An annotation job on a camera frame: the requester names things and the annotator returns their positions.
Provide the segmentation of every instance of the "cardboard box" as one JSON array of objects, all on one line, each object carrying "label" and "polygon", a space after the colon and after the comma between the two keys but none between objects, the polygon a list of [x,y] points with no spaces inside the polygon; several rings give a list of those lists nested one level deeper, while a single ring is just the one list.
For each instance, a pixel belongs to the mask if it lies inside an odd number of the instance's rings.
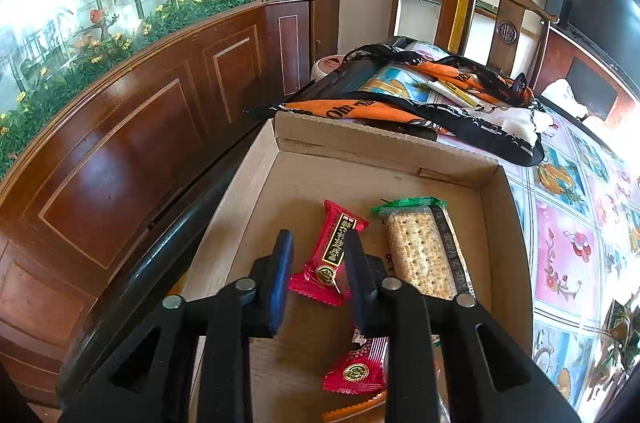
[{"label": "cardboard box", "polygon": [[[324,223],[324,199],[368,219],[363,247],[384,257],[386,227],[370,209],[383,200],[413,196],[447,202],[478,300],[530,355],[527,253],[498,162],[324,118],[278,113],[265,124],[211,220],[182,295],[187,300],[213,295],[247,275],[257,257],[271,253],[282,228],[293,233],[293,271],[302,270]],[[350,348],[352,331],[348,306],[329,307],[289,293],[276,338],[251,343],[254,421],[319,422],[323,411],[362,401],[322,390],[324,375]]]}]

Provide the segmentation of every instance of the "patterned fabric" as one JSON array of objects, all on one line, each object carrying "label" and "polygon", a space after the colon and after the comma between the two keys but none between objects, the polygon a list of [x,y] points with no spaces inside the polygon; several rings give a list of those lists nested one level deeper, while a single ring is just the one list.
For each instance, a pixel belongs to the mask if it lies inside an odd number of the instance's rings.
[{"label": "patterned fabric", "polygon": [[[626,380],[611,359],[607,312],[640,286],[640,190],[617,156],[547,112],[545,159],[532,168],[501,163],[529,257],[532,358],[591,423]],[[495,158],[454,137],[438,140]]]}]

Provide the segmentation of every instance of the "black screen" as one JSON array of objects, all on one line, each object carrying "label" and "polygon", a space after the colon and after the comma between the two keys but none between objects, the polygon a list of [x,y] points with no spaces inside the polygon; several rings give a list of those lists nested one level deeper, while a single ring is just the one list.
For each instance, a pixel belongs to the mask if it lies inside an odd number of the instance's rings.
[{"label": "black screen", "polygon": [[640,86],[638,0],[572,0],[568,23],[597,44]]},{"label": "black screen", "polygon": [[618,92],[599,74],[578,58],[574,58],[566,76],[575,99],[602,120],[606,120]]}]

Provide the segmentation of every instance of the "gold logo on wrapper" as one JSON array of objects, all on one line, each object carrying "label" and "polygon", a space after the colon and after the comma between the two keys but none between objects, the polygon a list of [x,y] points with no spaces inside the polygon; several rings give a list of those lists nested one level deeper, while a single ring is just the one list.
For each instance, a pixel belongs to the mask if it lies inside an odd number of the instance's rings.
[{"label": "gold logo on wrapper", "polygon": [[331,266],[318,266],[316,268],[316,278],[325,286],[333,286],[335,284],[335,272]]},{"label": "gold logo on wrapper", "polygon": [[369,368],[364,363],[354,363],[342,373],[347,381],[362,381],[369,376]]}]

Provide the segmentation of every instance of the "wooden cabinet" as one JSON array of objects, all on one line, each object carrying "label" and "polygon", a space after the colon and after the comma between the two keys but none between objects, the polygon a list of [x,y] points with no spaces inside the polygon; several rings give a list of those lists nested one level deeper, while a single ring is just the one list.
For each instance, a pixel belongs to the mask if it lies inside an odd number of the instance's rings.
[{"label": "wooden cabinet", "polygon": [[285,95],[309,83],[317,60],[338,53],[339,14],[340,0],[270,0],[268,66]]},{"label": "wooden cabinet", "polygon": [[338,53],[340,0],[312,0],[311,65]]},{"label": "wooden cabinet", "polygon": [[0,182],[0,362],[29,401],[56,405],[87,313],[184,169],[244,110],[308,82],[308,10],[254,2],[153,44],[60,111]]}]

